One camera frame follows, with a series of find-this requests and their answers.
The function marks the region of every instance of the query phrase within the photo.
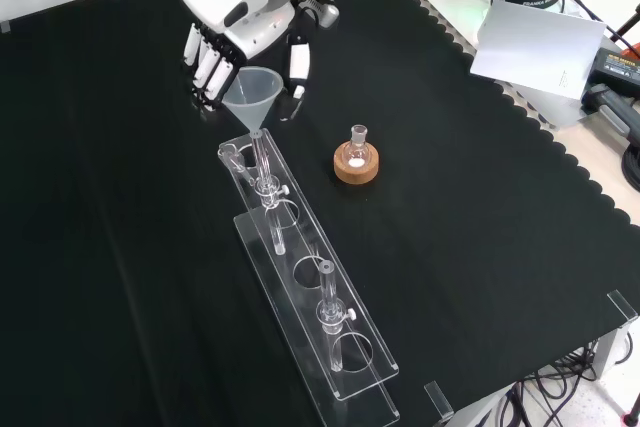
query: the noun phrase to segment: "white paper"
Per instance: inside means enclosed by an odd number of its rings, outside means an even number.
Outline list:
[[[496,1],[471,73],[578,100],[604,30],[601,22]]]

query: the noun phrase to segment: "test tube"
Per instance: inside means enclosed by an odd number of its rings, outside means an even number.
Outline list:
[[[255,184],[255,180],[249,174],[247,167],[245,166],[244,156],[237,151],[235,145],[227,144],[222,147],[222,157],[231,170],[238,172],[244,180],[251,186]]]
[[[256,158],[256,166],[258,167],[258,188],[263,193],[268,194],[272,190],[271,169],[269,169],[269,158],[267,157],[267,150],[264,146],[264,137],[261,131],[251,132],[251,145],[253,146],[253,155]],[[273,198],[262,197],[262,203],[265,207],[273,204],[274,200]]]
[[[273,241],[273,248],[276,251],[276,255],[284,255],[287,251],[284,246],[284,238],[282,237],[282,227],[280,224],[280,218],[276,212],[278,204],[274,204],[272,207],[267,207],[265,215],[267,216],[267,223],[269,224],[269,231],[271,232],[271,240]]]
[[[322,291],[322,309],[320,314],[326,323],[334,323],[338,317],[342,316],[341,309],[338,306],[338,293],[336,290],[336,266],[330,260],[323,260],[318,266],[320,272],[320,290]]]

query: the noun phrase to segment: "glass test tube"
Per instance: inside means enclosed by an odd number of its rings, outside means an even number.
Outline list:
[[[338,290],[336,288],[336,265],[330,260],[323,260],[318,266],[320,272],[320,290],[322,306],[320,308],[322,328],[328,334],[329,364],[331,370],[342,370],[342,345],[338,334],[342,331],[343,309],[340,308]]]
[[[318,266],[320,289],[322,291],[322,315],[331,322],[338,314],[338,293],[336,291],[336,266],[330,260],[323,260]]]
[[[264,193],[269,194],[272,189],[271,169],[269,168],[269,158],[267,157],[267,149],[264,146],[264,137],[261,131],[251,132],[251,145],[253,146],[253,155],[256,158],[256,167],[258,167],[258,188]],[[273,196],[263,196],[262,204],[267,207],[275,199]]]
[[[287,249],[284,246],[284,238],[282,237],[282,224],[280,224],[280,218],[276,212],[278,205],[280,204],[276,203],[272,207],[267,207],[265,215],[267,216],[267,223],[269,224],[271,240],[273,241],[276,255],[284,255]]]
[[[238,152],[233,144],[227,144],[222,147],[222,156],[231,170],[238,172],[244,180],[251,186],[255,184],[255,180],[249,174],[245,166],[244,156]]]

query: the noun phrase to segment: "black fabric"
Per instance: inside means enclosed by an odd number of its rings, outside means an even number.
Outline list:
[[[335,1],[268,127],[400,365],[400,425],[432,425],[428,382],[457,410],[621,325],[639,229],[414,0]],[[184,89],[190,19],[82,0],[0,36],[3,425],[319,425],[233,229],[216,152],[243,132]],[[355,123],[381,156],[360,188],[331,164]]]

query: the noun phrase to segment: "white floor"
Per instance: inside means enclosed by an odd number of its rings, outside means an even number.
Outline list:
[[[636,344],[640,342],[640,323],[631,326],[631,336]],[[622,346],[616,358],[622,359],[628,343]],[[559,394],[561,383],[544,381],[548,391]],[[575,396],[560,411],[560,422],[564,427],[618,427],[621,417],[631,410],[638,394],[640,394],[640,354],[634,352],[629,361],[613,367],[603,379],[590,383],[581,381]],[[555,409],[562,401],[551,401]],[[549,409],[544,403],[535,382],[527,382],[525,391],[525,409],[531,425],[542,427],[549,418]],[[499,427],[500,412],[503,403],[491,413],[486,427]],[[504,425],[511,419],[511,407],[507,409]]]

